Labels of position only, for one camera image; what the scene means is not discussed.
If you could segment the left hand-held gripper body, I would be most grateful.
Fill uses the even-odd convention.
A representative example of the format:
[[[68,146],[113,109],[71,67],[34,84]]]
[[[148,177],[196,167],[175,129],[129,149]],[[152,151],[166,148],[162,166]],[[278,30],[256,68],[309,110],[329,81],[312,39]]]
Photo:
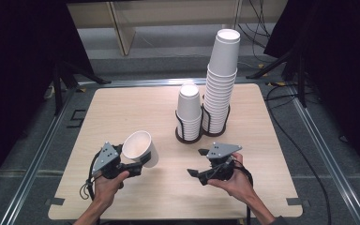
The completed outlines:
[[[128,171],[129,177],[134,177],[142,173],[142,168],[141,162],[122,163],[121,154],[116,152],[114,145],[105,142],[92,160],[91,175],[97,176],[100,174],[107,179],[114,179],[120,173]]]

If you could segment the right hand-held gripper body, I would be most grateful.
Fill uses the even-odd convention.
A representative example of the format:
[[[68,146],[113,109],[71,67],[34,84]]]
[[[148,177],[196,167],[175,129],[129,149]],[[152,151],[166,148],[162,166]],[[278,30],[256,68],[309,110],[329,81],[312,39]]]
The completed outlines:
[[[210,177],[200,178],[201,184],[205,186],[210,179],[229,180],[235,168],[233,153],[241,149],[240,145],[214,142],[209,148],[208,155],[205,156],[211,164],[211,168],[207,170],[211,172]]]

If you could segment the light wooden furniture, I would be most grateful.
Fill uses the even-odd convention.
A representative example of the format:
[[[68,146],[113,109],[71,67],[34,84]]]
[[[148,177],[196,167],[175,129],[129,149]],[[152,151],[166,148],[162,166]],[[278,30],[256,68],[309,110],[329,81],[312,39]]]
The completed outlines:
[[[120,53],[128,55],[141,26],[223,24],[234,28],[242,0],[71,0],[77,28],[113,28]]]

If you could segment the dark curtain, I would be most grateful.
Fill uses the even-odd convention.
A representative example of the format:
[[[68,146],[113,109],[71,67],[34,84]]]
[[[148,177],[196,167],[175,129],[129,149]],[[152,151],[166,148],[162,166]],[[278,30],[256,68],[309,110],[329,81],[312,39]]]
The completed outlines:
[[[290,50],[317,2],[306,70],[360,156],[360,0],[288,0],[264,52],[280,57]]]
[[[93,69],[69,0],[0,0],[0,167],[34,116],[58,65],[67,83]]]

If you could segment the short stack of white cups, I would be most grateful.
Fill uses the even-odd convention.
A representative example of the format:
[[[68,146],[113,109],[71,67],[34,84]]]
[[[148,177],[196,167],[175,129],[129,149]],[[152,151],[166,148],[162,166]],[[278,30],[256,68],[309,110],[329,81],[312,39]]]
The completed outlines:
[[[193,134],[201,118],[200,90],[196,84],[189,82],[181,86],[175,114],[186,121],[186,134]]]

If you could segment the black wire cup holder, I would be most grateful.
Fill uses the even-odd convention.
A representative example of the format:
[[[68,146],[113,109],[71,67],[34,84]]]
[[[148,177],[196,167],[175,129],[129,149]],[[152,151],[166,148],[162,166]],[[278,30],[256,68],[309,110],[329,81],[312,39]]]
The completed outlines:
[[[203,135],[207,137],[219,137],[225,133],[227,128],[227,121],[231,113],[231,107],[227,107],[227,114],[224,120],[223,128],[220,132],[213,133],[212,115],[207,111],[204,105],[201,106],[201,118],[199,125],[194,129],[194,133],[186,134],[186,121],[183,120],[178,114],[175,115],[177,119],[177,127],[175,129],[175,137],[180,143],[192,144],[198,142]]]

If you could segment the black metal stand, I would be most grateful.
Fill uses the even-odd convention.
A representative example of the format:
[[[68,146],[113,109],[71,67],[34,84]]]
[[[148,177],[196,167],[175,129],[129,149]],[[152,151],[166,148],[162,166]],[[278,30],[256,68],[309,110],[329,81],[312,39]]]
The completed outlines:
[[[99,78],[93,70],[87,70],[81,67],[78,67],[68,61],[56,61],[52,70],[52,83],[55,99],[55,114],[58,115],[64,108],[64,101],[62,97],[62,84],[66,88],[72,89],[76,88],[79,83],[75,79],[74,75],[80,74],[85,78],[96,82],[98,84],[109,84],[111,81],[103,80]]]
[[[284,55],[279,57],[273,63],[267,67],[262,68],[259,72],[247,76],[247,79],[260,79],[264,74],[269,71],[277,68],[281,64],[285,63],[286,67],[284,71],[288,73],[289,76],[293,75],[297,77],[297,97],[300,104],[306,108],[306,97],[305,97],[305,59],[301,50],[297,48],[292,48]]]

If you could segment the person's left hand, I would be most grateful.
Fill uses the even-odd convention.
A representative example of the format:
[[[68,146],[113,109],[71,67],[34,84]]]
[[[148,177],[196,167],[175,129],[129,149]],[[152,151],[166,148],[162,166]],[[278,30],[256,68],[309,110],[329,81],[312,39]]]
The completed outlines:
[[[114,195],[128,176],[129,172],[124,171],[114,179],[107,179],[104,176],[100,176],[95,180],[94,203],[97,205],[98,209],[105,211],[113,204]]]

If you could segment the metal floor rail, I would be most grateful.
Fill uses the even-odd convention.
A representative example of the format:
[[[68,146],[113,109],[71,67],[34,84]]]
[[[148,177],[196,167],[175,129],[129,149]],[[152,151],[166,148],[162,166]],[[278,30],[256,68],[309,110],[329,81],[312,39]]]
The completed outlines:
[[[327,171],[329,171],[339,194],[341,195],[343,201],[346,203],[352,218],[356,225],[360,225],[360,200],[354,191],[351,183],[347,179],[345,173],[340,169],[336,159],[329,146],[327,145],[323,135],[319,131],[316,123],[312,119],[308,108],[303,106],[299,99],[294,103],[296,110],[298,111],[301,119],[307,128],[307,131],[316,145],[316,148],[319,152],[319,155],[322,158],[323,163],[326,166]]]
[[[10,204],[0,222],[0,225],[14,225],[14,222],[16,221],[17,216],[19,215],[23,207],[23,204],[28,196],[28,193],[34,184],[34,181],[38,174],[38,170],[48,153],[54,135],[57,132],[60,123],[64,118],[64,114],[74,93],[75,93],[74,89],[69,89],[66,91],[62,108],[54,115],[51,123],[49,124],[47,132],[44,135],[40,145],[38,146],[38,149],[34,157],[32,158],[29,167],[24,172],[22,176],[22,181],[19,187],[17,188],[14,197],[10,201]]]

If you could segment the person's right hand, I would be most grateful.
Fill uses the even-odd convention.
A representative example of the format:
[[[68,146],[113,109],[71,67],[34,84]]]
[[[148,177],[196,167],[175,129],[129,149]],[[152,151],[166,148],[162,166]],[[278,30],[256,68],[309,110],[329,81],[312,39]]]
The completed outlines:
[[[243,156],[239,153],[233,153],[232,156],[235,158],[234,165],[236,166],[236,169],[233,170],[232,177],[227,181],[210,179],[207,181],[207,184],[216,188],[222,188],[238,201],[250,205],[253,188],[248,181],[248,177],[240,170]]]

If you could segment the white paper cup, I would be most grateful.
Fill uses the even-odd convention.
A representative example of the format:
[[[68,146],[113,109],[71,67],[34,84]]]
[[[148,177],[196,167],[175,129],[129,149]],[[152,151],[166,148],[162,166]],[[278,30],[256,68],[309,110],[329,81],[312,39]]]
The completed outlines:
[[[158,151],[150,133],[145,130],[138,130],[131,134],[125,140],[122,152],[126,158],[137,162],[142,162],[143,158],[147,158],[143,164],[146,168],[153,168],[158,164]]]

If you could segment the tall stack of white cups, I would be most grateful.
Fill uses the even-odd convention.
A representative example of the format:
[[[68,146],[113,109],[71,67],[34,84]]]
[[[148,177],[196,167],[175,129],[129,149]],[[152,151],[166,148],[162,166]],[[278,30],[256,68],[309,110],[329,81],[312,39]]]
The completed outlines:
[[[202,129],[209,136],[221,135],[230,114],[230,101],[237,75],[240,34],[220,29],[207,65],[203,96]]]

